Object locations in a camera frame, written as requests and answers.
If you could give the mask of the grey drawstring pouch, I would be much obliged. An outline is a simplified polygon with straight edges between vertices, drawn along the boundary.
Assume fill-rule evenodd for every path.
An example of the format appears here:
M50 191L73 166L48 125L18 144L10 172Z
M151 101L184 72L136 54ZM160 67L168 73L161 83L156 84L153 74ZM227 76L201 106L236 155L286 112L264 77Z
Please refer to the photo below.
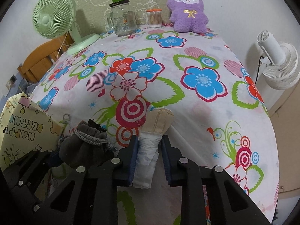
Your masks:
M59 158L75 169L98 167L115 157L116 147L107 139L107 129L93 120L81 121L63 137Z

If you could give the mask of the wall power socket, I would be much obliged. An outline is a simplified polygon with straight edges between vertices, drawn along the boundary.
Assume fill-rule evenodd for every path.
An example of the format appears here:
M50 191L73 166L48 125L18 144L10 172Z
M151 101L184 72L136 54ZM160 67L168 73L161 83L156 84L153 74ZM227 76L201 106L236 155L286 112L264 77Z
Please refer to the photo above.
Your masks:
M6 88L7 88L8 90L10 90L10 89L13 87L14 83L16 82L16 80L17 80L16 76L15 76L15 75L12 75L12 76L10 77L10 79L8 80L8 82L6 83Z

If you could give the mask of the grey white plastic mailer bag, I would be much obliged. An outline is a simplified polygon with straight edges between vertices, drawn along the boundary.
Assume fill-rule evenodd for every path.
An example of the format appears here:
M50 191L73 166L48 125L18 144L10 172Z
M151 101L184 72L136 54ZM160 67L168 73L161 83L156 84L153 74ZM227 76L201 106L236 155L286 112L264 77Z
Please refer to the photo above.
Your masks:
M138 153L133 179L133 186L149 189L159 157L158 145L162 139L160 133L141 132L138 137Z

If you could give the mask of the yellow cartoon gift box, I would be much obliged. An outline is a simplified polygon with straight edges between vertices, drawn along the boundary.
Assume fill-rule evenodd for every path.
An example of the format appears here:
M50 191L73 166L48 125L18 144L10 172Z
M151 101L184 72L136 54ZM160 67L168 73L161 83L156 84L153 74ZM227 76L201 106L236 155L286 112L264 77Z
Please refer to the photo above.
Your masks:
M62 132L26 94L11 96L1 112L1 170L32 150L56 150Z

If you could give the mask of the glass mason jar mug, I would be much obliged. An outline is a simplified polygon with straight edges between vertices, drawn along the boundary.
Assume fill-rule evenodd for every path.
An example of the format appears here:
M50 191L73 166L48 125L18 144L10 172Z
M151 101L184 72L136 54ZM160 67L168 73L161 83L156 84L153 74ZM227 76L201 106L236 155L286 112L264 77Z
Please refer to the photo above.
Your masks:
M132 35L137 30L135 13L130 6L130 0L111 0L107 23L117 36Z

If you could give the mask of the white standing fan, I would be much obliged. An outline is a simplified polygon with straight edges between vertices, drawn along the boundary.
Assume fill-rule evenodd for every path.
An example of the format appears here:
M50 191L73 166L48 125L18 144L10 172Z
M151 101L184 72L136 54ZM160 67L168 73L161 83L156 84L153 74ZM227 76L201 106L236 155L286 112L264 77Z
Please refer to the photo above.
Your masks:
M274 90L287 90L299 82L299 53L288 42L278 42L274 35L263 30L258 34L257 44L262 50L255 82L260 77Z

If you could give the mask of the beige cloth item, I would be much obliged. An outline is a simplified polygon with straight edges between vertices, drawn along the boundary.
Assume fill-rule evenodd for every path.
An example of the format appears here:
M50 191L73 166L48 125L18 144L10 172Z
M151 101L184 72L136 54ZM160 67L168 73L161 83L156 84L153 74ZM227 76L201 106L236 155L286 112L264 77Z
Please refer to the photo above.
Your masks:
M170 128L174 114L166 108L157 108L146 114L142 132L164 135Z

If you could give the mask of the purple plush bunny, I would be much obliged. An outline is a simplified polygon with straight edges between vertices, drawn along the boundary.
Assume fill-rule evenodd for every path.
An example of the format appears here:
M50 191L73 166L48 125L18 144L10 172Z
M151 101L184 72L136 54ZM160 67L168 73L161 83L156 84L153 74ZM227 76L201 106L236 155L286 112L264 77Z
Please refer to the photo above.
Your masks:
M176 32L205 34L209 20L204 13L202 0L168 0L170 22Z

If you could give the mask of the green desk fan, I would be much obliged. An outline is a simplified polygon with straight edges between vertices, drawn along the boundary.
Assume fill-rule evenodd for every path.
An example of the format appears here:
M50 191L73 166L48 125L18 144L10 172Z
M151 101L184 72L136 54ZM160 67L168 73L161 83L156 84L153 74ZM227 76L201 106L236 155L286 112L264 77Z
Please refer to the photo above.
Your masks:
M69 33L74 43L68 48L68 55L76 54L100 39L99 34L80 35L74 0L39 0L33 11L33 26L47 39Z

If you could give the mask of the wooden bed headboard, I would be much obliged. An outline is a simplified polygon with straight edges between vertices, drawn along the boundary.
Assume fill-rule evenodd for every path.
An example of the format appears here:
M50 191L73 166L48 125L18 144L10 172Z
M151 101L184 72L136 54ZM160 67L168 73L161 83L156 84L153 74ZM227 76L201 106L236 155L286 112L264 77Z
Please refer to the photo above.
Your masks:
M40 45L17 68L18 72L28 82L37 83L73 42L70 34L66 33Z

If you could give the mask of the cotton swab jar orange lid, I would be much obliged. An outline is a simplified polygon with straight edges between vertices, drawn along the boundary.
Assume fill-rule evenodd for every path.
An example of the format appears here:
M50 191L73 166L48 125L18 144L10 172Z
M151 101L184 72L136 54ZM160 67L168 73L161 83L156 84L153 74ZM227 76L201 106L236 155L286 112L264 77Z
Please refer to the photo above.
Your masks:
M162 26L162 10L161 9L150 9L146 11L147 21L150 27L158 28Z

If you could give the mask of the floral tablecloth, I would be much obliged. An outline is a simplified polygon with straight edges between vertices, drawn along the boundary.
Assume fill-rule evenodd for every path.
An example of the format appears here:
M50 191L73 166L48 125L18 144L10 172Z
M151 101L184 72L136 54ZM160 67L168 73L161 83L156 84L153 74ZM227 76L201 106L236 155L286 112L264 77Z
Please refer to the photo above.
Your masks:
M143 26L62 55L31 99L52 118L73 127L92 119L117 148L138 135L146 114L174 114L172 146L200 166L220 165L268 220L279 186L276 138L267 108L250 74L221 37Z

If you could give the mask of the green cartoon board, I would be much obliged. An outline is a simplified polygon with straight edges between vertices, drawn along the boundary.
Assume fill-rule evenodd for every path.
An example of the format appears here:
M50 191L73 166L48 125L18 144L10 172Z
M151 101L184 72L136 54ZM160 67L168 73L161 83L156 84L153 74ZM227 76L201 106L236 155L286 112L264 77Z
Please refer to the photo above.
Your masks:
M76 23L81 36L92 33L100 34L108 30L107 14L110 12L109 4L112 0L75 0ZM146 11L161 9L162 20L169 22L170 10L167 0L130 0L130 7L135 12L138 25L147 24Z

